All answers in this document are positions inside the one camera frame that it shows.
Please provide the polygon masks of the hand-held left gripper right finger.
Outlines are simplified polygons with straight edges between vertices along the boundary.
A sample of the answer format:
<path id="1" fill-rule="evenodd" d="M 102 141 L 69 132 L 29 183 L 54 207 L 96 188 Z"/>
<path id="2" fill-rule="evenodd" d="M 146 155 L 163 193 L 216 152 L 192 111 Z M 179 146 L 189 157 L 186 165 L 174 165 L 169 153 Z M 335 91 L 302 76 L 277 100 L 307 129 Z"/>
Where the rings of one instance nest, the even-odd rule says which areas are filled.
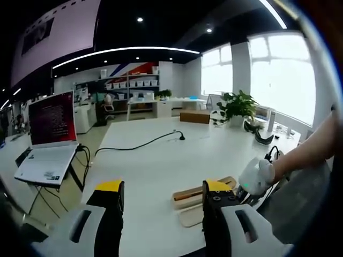
<path id="1" fill-rule="evenodd" d="M 203 181 L 205 256 L 287 256 L 272 225 L 250 205 L 241 205 L 228 185 Z"/>

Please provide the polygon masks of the person's right hand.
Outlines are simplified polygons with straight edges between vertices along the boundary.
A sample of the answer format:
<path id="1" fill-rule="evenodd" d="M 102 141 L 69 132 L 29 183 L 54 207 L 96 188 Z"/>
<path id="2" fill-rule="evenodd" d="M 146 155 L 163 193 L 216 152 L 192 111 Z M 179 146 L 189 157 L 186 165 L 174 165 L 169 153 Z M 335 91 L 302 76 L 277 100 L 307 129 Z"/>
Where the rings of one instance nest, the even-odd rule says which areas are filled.
<path id="1" fill-rule="evenodd" d="M 275 169 L 272 163 L 263 159 L 258 163 L 258 179 L 262 185 L 272 185 L 275 179 Z"/>

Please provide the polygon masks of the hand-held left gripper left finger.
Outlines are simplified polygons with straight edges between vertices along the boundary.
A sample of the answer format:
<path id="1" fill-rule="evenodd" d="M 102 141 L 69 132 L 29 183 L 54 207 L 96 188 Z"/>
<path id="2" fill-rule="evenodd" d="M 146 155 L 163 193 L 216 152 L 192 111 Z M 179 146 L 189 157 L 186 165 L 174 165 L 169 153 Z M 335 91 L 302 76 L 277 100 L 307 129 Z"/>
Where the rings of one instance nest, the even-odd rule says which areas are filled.
<path id="1" fill-rule="evenodd" d="M 97 185 L 85 204 L 71 210 L 42 242 L 40 256 L 119 256 L 123 229 L 124 181 Z"/>

